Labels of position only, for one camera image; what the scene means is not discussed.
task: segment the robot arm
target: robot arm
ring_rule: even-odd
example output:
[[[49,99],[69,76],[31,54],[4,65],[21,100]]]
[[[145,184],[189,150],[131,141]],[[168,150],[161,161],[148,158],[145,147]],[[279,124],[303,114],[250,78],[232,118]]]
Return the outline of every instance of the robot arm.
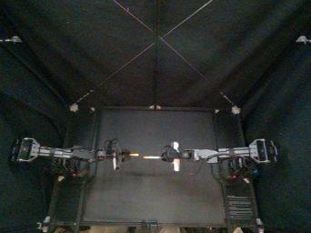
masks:
[[[52,148],[41,147],[33,138],[25,137],[21,141],[17,140],[12,150],[12,162],[31,163],[39,157],[52,159],[52,173],[69,173],[76,175],[81,170],[81,162],[84,164],[103,161],[104,159],[113,160],[113,169],[120,168],[120,163],[136,157],[137,154],[119,148],[116,139],[107,140],[108,147],[104,149],[87,149],[84,147],[72,148]]]
[[[144,158],[160,158],[163,161],[172,163],[173,171],[179,171],[180,159],[205,160],[211,164],[217,164],[221,160],[229,158],[244,158],[258,164],[276,162],[278,148],[272,141],[256,139],[248,147],[220,148],[219,150],[185,149],[180,152],[179,144],[173,142],[171,146],[164,147],[160,157]]]

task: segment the black ceiling fabric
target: black ceiling fabric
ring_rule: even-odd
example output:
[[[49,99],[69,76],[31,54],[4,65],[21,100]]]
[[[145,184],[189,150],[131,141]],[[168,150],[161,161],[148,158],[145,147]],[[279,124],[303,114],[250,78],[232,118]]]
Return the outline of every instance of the black ceiling fabric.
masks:
[[[3,1],[3,9],[67,104],[95,88],[85,106],[228,107],[220,91],[239,104],[310,19],[306,0]]]

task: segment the diagonal cable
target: diagonal cable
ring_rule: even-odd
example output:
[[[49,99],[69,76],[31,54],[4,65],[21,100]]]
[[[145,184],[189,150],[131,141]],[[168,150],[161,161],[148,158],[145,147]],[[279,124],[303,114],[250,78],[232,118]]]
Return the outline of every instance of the diagonal cable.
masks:
[[[209,5],[211,2],[212,0],[203,4],[203,6],[200,6],[199,9],[188,17],[183,19],[183,21],[161,36],[161,38],[169,35],[177,29],[177,27],[180,27],[180,25],[183,25],[183,23],[185,23],[199,13],[199,11],[201,11]]]
[[[135,16],[135,14],[132,14],[129,12],[129,10],[116,1],[113,0],[113,2],[123,8],[123,10],[136,19],[136,21],[153,33],[153,30],[148,27],[148,25],[139,19],[139,17]]]
[[[192,69],[196,71],[196,73],[204,78],[204,80],[212,85],[213,83],[209,81],[209,79],[199,72],[199,70],[195,68],[195,66],[188,62],[188,60],[183,57],[183,55],[179,53],[179,51],[169,45],[169,43],[163,39],[163,37],[159,37],[159,39],[163,41],[163,43],[168,46],[168,48],[173,51],[173,53],[179,56],[179,58],[184,61],[184,63],[187,65],[189,65],[189,67],[192,67]],[[215,87],[215,89],[219,91],[220,95],[223,96],[223,98],[231,103],[232,106],[235,106],[236,104],[233,103],[233,101],[228,98],[228,96],[223,93],[223,91]]]
[[[152,43],[149,46],[147,46],[143,51],[133,56],[129,61],[108,76],[103,79],[103,81],[75,101],[75,104],[77,104],[79,102],[83,101],[83,99],[92,93],[96,91],[96,89],[103,85],[103,83],[111,79],[135,60],[139,56],[141,56],[141,54],[144,54],[144,52],[155,45],[155,43]]]

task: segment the black curtain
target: black curtain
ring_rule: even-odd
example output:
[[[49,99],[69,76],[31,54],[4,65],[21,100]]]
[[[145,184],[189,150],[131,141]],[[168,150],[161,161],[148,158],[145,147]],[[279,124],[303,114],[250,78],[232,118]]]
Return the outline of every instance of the black curtain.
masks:
[[[16,35],[0,24],[1,38]],[[0,231],[36,232],[35,222],[47,215],[52,180],[45,162],[12,164],[16,139],[33,137],[60,147],[68,110],[48,73],[24,44],[0,43]]]
[[[311,46],[288,45],[243,104],[248,142],[267,137],[279,147],[255,190],[263,221],[282,232],[311,232],[310,64]]]

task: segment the wire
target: wire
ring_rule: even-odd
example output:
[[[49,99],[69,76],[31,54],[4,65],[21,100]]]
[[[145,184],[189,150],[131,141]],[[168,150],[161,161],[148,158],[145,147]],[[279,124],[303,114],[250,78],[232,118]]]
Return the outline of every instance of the wire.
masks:
[[[203,163],[204,163],[204,160],[201,160],[200,165],[199,165],[199,169],[197,169],[197,171],[196,171],[195,173],[187,172],[187,169],[185,169],[185,166],[184,166],[184,163],[183,163],[183,169],[184,169],[184,171],[185,171],[185,174],[187,174],[187,175],[189,175],[189,176],[195,176],[195,175],[197,175],[197,174],[199,174],[199,172],[200,172],[200,169],[201,169]]]

